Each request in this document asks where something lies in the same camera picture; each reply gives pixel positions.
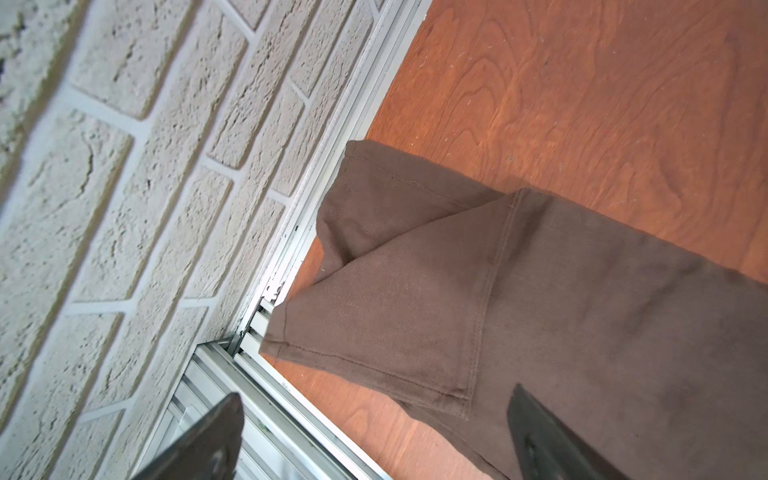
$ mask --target brown cloth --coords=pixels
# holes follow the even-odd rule
[[[384,392],[494,478],[520,478],[518,382],[631,478],[768,478],[766,285],[369,141],[317,233],[263,353]]]

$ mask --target reddish-brown wood panel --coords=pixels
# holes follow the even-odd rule
[[[766,282],[766,118],[765,2],[434,0],[368,136]],[[385,396],[276,366],[393,478],[484,476]]]

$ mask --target wooden surface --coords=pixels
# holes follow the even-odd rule
[[[523,177],[768,282],[767,12],[434,0],[369,138],[499,190]],[[276,365],[393,478],[484,477],[386,397]]]

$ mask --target brick wallpaper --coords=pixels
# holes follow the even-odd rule
[[[233,332],[381,4],[10,0],[0,478],[129,476],[192,346]]]

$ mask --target wooden table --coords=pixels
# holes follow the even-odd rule
[[[768,3],[434,0],[368,136],[768,282]],[[485,477],[385,396],[276,367],[393,478]]]

